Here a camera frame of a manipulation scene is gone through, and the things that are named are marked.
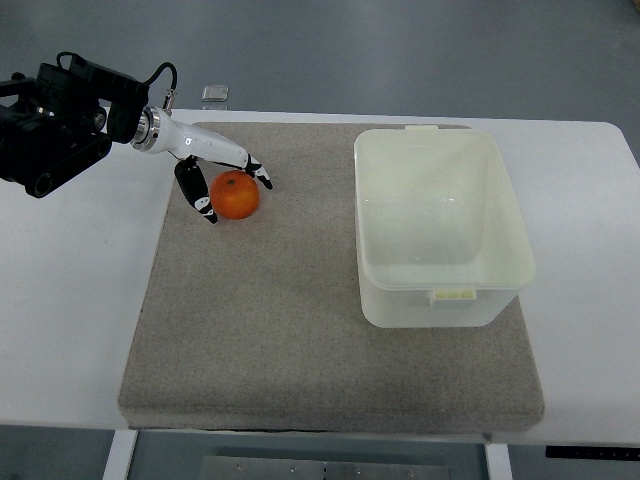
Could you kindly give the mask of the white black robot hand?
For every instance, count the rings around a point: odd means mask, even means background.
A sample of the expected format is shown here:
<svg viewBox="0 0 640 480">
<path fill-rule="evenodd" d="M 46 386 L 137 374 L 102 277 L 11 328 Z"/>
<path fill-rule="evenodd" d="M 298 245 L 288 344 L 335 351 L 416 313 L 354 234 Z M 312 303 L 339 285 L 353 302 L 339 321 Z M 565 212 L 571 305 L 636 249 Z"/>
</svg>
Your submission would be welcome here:
<svg viewBox="0 0 640 480">
<path fill-rule="evenodd" d="M 242 170 L 267 189 L 273 188 L 269 174 L 259 161 L 244 147 L 215 132 L 165 118 L 153 138 L 156 142 L 151 152 L 168 152 L 177 160 L 174 176 L 185 199 L 212 224 L 218 221 L 218 216 L 198 161 Z"/>
</svg>

